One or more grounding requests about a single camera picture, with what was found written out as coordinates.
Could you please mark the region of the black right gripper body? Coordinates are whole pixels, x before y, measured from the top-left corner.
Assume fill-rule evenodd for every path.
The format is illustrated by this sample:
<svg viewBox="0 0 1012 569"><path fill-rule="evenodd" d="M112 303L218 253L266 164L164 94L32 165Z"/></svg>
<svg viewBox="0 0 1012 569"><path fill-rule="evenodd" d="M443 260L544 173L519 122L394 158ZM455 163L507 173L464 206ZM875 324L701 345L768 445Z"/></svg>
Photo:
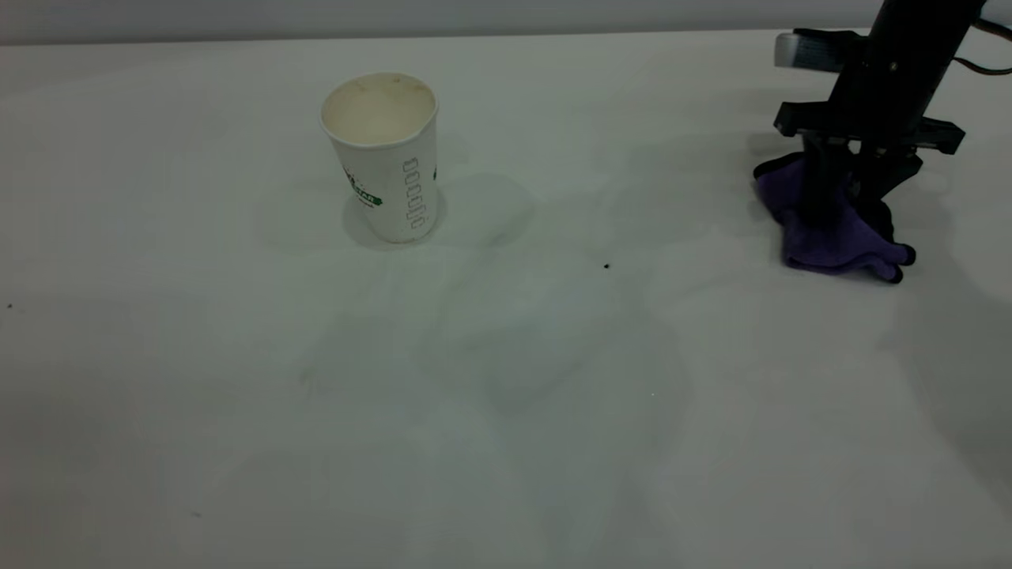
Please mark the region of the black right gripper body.
<svg viewBox="0 0 1012 569"><path fill-rule="evenodd" d="M953 155L965 131L953 121L925 115L938 83L861 81L840 77L830 98L784 102L774 119L785 137L796 134L833 141L862 141L879 149L912 147Z"/></svg>

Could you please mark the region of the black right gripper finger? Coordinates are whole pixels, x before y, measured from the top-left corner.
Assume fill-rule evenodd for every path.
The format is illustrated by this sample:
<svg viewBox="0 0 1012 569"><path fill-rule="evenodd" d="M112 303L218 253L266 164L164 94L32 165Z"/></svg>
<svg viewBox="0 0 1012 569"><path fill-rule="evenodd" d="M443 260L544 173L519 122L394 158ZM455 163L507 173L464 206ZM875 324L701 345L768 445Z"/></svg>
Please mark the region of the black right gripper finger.
<svg viewBox="0 0 1012 569"><path fill-rule="evenodd" d="M913 147L863 145L857 157L857 205L882 202L886 195L920 172L924 162Z"/></svg>
<svg viewBox="0 0 1012 569"><path fill-rule="evenodd" d="M807 226L831 226L844 209L853 152L847 140L823 134L806 134L803 152L802 222Z"/></svg>

